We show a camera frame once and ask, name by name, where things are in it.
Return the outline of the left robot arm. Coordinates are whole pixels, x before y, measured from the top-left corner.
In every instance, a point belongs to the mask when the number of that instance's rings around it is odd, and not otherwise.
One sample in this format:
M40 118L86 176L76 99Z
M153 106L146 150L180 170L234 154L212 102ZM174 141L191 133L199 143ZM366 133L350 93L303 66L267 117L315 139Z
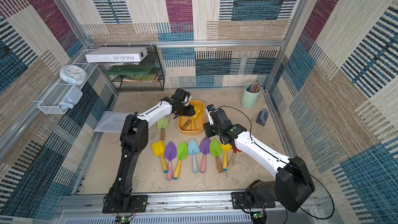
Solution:
M194 106L189 104L192 96L183 89L176 89L171 97L164 97L157 105L143 113L134 113L126 117L120 135L122 155L117 177L108 194L104 197L102 212L126 213L132 211L132 179L141 152L149 141L148 129L161 118L170 114L175 117L195 114Z

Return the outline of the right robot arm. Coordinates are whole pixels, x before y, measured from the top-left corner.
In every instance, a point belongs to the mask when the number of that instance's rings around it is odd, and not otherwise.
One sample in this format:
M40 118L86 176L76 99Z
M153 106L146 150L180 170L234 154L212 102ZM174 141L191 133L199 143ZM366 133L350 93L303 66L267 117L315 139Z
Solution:
M232 124L222 108L206 107L209 122L204 124L210 138L219 136L220 142L248 154L261 164L275 180L275 200L290 212L296 212L315 191L315 185L303 159L283 155L255 138L240 124Z

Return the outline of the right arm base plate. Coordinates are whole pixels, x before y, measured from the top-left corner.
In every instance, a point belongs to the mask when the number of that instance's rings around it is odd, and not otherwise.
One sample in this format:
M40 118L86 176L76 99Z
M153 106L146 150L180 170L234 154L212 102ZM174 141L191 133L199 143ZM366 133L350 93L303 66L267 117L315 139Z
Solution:
M256 198L244 191L233 191L231 193L232 205L234 209L247 210L253 208L275 208L274 201L256 200Z

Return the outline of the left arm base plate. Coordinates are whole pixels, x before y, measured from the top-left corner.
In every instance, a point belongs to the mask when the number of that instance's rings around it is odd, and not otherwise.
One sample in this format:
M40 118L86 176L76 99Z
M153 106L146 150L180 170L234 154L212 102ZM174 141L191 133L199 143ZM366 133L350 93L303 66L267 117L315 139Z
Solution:
M147 195L131 195L115 198L104 197L103 214L144 213L146 211Z

